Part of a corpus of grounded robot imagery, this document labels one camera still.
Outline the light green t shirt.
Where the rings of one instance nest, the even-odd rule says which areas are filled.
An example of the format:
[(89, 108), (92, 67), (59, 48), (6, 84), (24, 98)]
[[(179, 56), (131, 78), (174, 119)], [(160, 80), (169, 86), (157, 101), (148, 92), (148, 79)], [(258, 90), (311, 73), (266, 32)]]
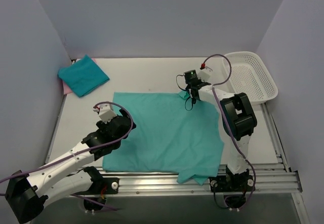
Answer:
[(129, 111), (136, 128), (104, 156), (104, 170), (173, 172), (178, 183), (194, 179), (200, 185), (217, 175), (224, 143), (213, 105), (198, 102), (187, 111), (174, 93), (116, 92), (113, 102)]

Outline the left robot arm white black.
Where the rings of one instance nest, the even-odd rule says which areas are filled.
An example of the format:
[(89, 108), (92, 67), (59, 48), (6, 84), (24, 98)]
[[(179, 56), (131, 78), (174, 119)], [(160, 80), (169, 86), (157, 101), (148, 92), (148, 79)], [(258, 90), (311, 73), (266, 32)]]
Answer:
[(68, 195), (101, 190), (103, 177), (89, 164), (120, 147), (123, 139), (136, 128), (130, 113), (120, 108), (116, 114), (108, 104), (94, 107), (100, 121), (65, 154), (35, 170), (13, 173), (4, 197), (18, 223), (36, 218), (49, 204)]

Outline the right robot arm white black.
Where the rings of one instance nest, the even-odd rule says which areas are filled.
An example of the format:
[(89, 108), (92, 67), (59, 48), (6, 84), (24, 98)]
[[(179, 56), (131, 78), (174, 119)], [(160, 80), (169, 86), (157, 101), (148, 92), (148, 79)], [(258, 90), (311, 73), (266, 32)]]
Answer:
[(249, 141), (257, 126), (257, 119), (247, 94), (234, 94), (213, 87), (207, 80), (210, 72), (203, 69), (186, 71), (185, 91), (189, 94), (191, 104), (203, 101), (212, 104), (226, 134), (232, 139), (230, 157), (227, 162), (225, 184), (231, 190), (238, 189), (243, 184), (242, 174), (248, 173), (247, 160)]

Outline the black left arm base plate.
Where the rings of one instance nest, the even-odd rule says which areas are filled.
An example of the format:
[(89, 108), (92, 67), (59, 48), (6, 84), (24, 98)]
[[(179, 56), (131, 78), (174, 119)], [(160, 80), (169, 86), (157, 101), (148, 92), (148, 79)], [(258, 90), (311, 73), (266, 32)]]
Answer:
[(85, 191), (77, 192), (79, 195), (113, 195), (117, 194), (119, 189), (119, 178), (104, 177), (104, 178), (91, 178), (91, 185)]

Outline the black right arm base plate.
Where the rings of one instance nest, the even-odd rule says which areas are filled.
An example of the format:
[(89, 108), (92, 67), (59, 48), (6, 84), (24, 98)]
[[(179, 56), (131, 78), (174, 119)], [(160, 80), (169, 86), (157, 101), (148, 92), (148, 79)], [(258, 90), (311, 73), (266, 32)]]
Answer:
[(215, 193), (251, 192), (255, 190), (251, 175), (230, 177), (228, 174), (209, 177), (210, 189)]

